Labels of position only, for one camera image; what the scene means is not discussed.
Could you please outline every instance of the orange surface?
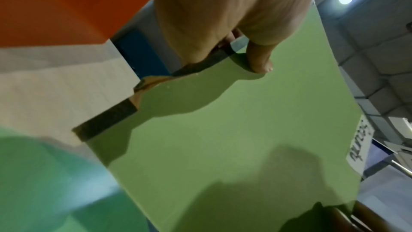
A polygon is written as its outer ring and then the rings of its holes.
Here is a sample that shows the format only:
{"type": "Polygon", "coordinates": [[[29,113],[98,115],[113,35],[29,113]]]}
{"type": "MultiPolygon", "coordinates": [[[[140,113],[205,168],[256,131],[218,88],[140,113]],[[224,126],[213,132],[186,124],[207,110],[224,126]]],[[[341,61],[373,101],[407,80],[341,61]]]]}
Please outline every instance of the orange surface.
{"type": "Polygon", "coordinates": [[[0,0],[0,46],[104,43],[149,0],[0,0]]]}

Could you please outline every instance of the paper label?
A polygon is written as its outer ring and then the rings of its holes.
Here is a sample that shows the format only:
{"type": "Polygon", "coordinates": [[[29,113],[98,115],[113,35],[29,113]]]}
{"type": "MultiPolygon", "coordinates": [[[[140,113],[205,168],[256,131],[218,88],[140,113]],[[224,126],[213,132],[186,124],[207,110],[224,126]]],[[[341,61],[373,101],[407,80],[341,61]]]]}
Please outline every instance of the paper label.
{"type": "Polygon", "coordinates": [[[354,138],[351,142],[346,160],[349,165],[360,175],[364,173],[366,160],[370,145],[372,144],[372,137],[375,130],[370,125],[369,121],[364,115],[360,117],[357,125],[354,138]]]}

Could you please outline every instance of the hand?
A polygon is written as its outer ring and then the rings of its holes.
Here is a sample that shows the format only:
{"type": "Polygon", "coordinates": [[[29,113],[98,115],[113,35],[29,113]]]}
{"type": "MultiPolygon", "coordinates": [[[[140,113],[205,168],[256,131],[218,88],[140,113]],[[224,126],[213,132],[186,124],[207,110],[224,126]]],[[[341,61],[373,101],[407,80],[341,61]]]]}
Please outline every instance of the hand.
{"type": "Polygon", "coordinates": [[[235,28],[249,38],[256,73],[273,70],[273,49],[302,23],[312,0],[154,0],[159,25],[183,65],[200,62],[235,28]]]}

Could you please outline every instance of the green surface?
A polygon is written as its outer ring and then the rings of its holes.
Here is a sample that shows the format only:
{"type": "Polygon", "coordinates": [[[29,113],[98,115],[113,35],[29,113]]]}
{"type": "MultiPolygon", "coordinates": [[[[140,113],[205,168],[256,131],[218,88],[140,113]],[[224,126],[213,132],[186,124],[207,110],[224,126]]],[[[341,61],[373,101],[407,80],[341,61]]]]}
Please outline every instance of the green surface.
{"type": "Polygon", "coordinates": [[[110,173],[0,128],[0,232],[147,232],[110,173]]]}
{"type": "Polygon", "coordinates": [[[161,232],[318,232],[316,202],[356,199],[345,156],[361,112],[314,6],[271,59],[265,76],[236,54],[159,85],[89,142],[161,232]]]}

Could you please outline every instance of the teal surface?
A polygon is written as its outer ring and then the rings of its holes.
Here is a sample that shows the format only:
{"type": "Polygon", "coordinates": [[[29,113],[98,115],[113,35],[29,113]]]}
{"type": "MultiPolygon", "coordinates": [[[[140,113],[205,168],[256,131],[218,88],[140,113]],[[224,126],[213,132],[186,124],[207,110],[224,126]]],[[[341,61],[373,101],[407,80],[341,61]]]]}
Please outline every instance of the teal surface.
{"type": "Polygon", "coordinates": [[[356,199],[361,111],[314,6],[271,59],[265,76],[239,66],[243,50],[160,84],[88,143],[161,232],[319,232],[315,206],[356,199]]]}
{"type": "Polygon", "coordinates": [[[1,232],[147,232],[99,163],[0,128],[1,232]]]}

